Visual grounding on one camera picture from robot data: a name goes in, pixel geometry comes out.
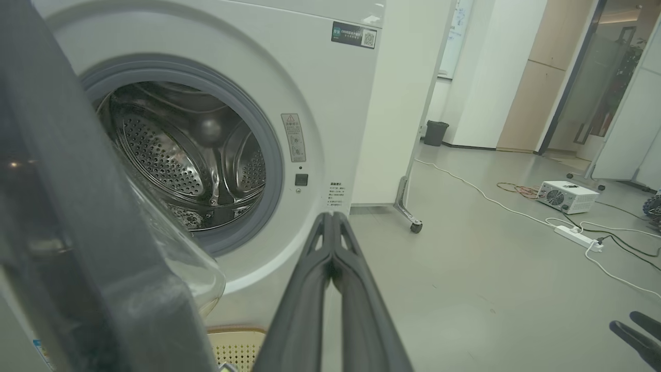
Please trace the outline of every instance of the stainless steel drum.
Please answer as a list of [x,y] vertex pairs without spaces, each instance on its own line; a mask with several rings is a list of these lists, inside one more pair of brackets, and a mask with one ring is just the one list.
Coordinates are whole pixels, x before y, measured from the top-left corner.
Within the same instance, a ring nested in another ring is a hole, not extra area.
[[229,224],[259,202],[266,182],[259,143],[214,96],[136,83],[109,93],[97,112],[130,173],[189,230]]

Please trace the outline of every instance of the whiteboard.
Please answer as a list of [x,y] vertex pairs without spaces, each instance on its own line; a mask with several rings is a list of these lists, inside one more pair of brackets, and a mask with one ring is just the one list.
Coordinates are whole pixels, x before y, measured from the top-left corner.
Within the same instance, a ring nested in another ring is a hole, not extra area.
[[451,79],[454,76],[472,7],[473,0],[457,0],[452,25],[447,36],[446,49],[443,52],[443,59],[441,59],[441,67],[438,70],[438,77]]

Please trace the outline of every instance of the washing machine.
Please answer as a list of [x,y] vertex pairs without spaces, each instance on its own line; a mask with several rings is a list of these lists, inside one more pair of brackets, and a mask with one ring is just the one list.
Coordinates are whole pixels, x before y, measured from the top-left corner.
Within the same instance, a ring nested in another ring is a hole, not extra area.
[[33,4],[128,176],[223,271],[206,326],[267,328],[315,217],[349,212],[385,0]]

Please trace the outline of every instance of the black trash can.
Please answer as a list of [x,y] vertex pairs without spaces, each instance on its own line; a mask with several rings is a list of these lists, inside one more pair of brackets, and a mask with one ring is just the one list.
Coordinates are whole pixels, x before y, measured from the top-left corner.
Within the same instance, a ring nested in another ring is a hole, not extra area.
[[424,134],[424,144],[432,146],[441,146],[443,136],[449,125],[445,122],[427,121],[427,132]]

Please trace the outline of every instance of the white electronic device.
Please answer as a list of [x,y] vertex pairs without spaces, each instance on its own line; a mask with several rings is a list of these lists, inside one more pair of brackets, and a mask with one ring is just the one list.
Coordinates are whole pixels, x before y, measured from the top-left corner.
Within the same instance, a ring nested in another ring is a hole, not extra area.
[[544,181],[537,200],[563,213],[588,212],[599,193],[567,181]]

